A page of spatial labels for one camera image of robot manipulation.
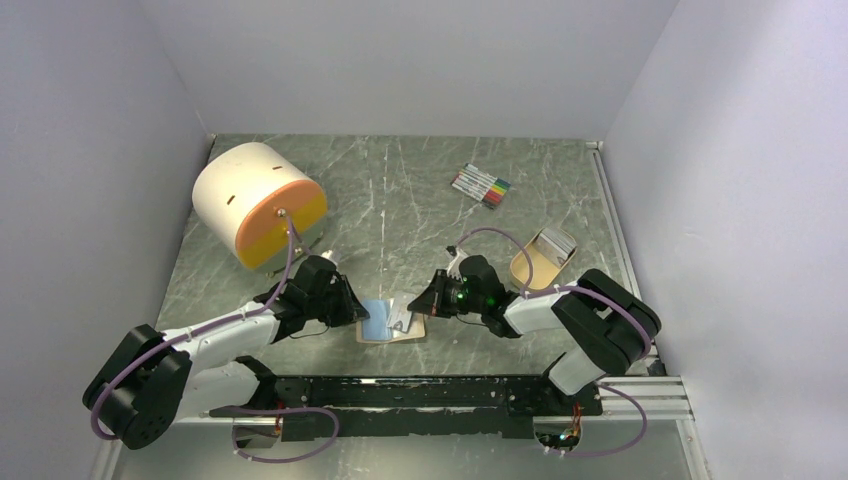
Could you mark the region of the silver VIP card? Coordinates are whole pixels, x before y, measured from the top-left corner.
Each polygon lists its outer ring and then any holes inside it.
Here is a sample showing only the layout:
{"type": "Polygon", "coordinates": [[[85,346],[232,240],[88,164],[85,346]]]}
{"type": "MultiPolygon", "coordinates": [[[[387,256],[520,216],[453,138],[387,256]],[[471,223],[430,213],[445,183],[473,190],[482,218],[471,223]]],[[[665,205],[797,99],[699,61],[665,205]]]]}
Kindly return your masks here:
{"type": "Polygon", "coordinates": [[[391,301],[389,315],[387,319],[387,327],[390,330],[401,333],[409,332],[413,313],[408,309],[408,306],[414,299],[414,294],[395,294],[391,301]]]}

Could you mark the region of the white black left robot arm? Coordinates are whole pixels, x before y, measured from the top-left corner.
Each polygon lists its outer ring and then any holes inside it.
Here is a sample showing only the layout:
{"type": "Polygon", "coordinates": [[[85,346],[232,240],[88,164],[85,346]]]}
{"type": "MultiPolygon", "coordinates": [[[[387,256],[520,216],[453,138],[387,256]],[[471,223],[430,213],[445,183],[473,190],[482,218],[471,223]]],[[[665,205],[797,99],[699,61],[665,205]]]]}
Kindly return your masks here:
{"type": "Polygon", "coordinates": [[[170,425],[215,410],[261,416],[283,405],[277,376],[253,352],[309,321],[328,328],[369,316],[330,259],[308,256],[292,278],[238,309],[189,327],[130,330],[82,396],[96,435],[137,450],[170,425]]]}

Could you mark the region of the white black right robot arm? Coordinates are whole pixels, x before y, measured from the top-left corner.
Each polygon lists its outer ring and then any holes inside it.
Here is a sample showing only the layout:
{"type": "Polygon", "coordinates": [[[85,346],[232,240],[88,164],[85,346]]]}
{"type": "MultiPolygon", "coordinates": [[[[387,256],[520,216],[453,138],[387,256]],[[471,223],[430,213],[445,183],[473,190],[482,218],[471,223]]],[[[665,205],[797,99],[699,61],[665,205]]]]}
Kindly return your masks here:
{"type": "Polygon", "coordinates": [[[625,374],[650,352],[662,328],[650,307],[598,269],[587,270],[568,285],[521,294],[508,289],[481,255],[436,270],[407,309],[438,318],[477,314],[502,338],[567,332],[576,346],[549,366],[544,373],[548,381],[539,389],[542,406],[553,414],[573,406],[586,385],[625,374]]]}

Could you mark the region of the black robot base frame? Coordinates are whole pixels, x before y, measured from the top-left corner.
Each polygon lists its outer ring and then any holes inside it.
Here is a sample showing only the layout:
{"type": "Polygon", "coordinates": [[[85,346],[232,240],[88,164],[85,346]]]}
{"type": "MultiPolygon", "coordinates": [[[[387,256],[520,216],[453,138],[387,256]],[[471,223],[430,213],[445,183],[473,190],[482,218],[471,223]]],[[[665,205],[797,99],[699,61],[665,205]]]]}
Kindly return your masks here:
{"type": "Polygon", "coordinates": [[[577,413],[598,416],[597,387],[567,395],[540,374],[442,376],[260,375],[260,392],[243,417],[293,410],[285,441],[341,437],[499,434],[532,439],[535,421],[577,413]]]}

